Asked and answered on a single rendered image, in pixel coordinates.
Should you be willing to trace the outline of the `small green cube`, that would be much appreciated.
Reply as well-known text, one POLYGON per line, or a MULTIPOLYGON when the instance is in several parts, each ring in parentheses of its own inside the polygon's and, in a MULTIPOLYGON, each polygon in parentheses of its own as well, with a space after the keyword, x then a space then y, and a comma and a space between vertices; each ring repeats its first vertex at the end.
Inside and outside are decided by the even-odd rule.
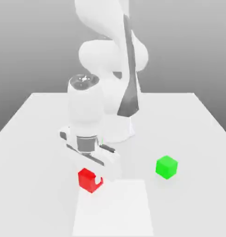
POLYGON ((170 156, 163 156, 156 162, 156 173, 168 180, 177 172, 178 161, 170 156))

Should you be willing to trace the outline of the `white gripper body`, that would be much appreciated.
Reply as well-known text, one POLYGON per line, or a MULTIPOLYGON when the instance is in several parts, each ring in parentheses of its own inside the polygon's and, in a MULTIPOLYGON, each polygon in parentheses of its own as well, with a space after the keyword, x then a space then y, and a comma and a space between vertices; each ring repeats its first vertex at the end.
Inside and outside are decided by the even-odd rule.
POLYGON ((66 144, 67 154, 79 170, 83 168, 109 181, 115 181, 122 176, 120 155, 106 145, 95 145, 94 151, 80 152, 66 144))

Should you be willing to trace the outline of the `small red cube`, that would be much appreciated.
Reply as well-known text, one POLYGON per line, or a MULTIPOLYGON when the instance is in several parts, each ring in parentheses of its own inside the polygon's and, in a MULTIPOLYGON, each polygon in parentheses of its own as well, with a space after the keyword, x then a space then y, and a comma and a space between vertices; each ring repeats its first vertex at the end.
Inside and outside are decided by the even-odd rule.
POLYGON ((78 172, 79 186, 89 193, 94 193, 101 185, 103 185, 103 178, 96 182, 96 175, 92 171, 83 168, 78 172))

